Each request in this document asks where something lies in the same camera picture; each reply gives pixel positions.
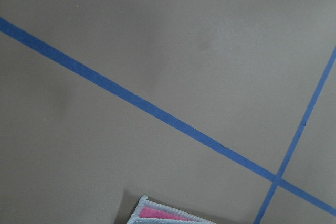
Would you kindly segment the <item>pink towel grey edge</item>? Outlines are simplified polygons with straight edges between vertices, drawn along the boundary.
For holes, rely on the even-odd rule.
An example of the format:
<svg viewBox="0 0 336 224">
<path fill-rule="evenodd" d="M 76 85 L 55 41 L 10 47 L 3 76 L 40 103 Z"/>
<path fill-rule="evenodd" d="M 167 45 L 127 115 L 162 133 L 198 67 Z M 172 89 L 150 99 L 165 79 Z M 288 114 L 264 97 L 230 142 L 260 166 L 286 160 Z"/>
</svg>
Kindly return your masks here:
<svg viewBox="0 0 336 224">
<path fill-rule="evenodd" d="M 146 195 L 139 202 L 127 224 L 136 223 L 211 223 L 181 210 L 148 200 Z"/>
</svg>

